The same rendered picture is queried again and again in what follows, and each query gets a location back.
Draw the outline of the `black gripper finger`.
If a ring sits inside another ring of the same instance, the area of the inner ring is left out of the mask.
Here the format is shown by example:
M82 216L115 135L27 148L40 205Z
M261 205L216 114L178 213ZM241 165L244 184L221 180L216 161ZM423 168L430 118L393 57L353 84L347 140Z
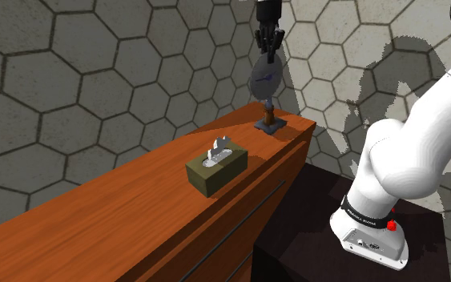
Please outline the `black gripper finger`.
M258 28L254 31L256 44L260 49L261 54L268 52L268 28L264 24L259 24Z
M268 62L274 62L276 51L280 48L284 39L285 31L275 27L267 35L267 54Z

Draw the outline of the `grey round table clock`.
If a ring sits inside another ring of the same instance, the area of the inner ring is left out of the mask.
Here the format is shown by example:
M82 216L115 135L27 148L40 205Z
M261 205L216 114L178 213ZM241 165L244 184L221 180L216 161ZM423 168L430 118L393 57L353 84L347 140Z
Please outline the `grey round table clock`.
M262 54L252 68L249 87L255 99L264 102L264 117L258 120L254 127L273 135L287 122L274 115L273 95L276 93L283 78L283 64L278 54L272 58L268 53Z

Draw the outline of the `olive tissue box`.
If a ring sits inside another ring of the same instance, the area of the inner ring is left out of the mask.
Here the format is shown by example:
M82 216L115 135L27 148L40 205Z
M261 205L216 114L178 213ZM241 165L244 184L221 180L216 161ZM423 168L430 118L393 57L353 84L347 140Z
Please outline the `olive tissue box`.
M248 151L227 137L185 164L189 183L209 198L248 167Z

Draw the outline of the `dark robot stand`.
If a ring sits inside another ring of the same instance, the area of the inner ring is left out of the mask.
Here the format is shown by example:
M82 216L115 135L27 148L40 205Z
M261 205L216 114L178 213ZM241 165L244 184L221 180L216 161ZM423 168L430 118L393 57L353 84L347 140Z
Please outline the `dark robot stand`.
M329 220L351 184L305 164L254 243L251 282L451 282L441 214L404 200L395 206L409 245L404 269L346 252Z

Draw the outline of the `orange wooden chest of drawers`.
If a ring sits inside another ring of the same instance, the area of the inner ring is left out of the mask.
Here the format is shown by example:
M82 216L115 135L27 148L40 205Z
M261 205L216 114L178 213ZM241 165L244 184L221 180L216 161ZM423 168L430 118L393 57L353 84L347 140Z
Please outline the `orange wooden chest of drawers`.
M316 124L286 111L273 135L251 103L0 224L0 282L226 282L304 166ZM210 197L186 164L217 137L247 169Z

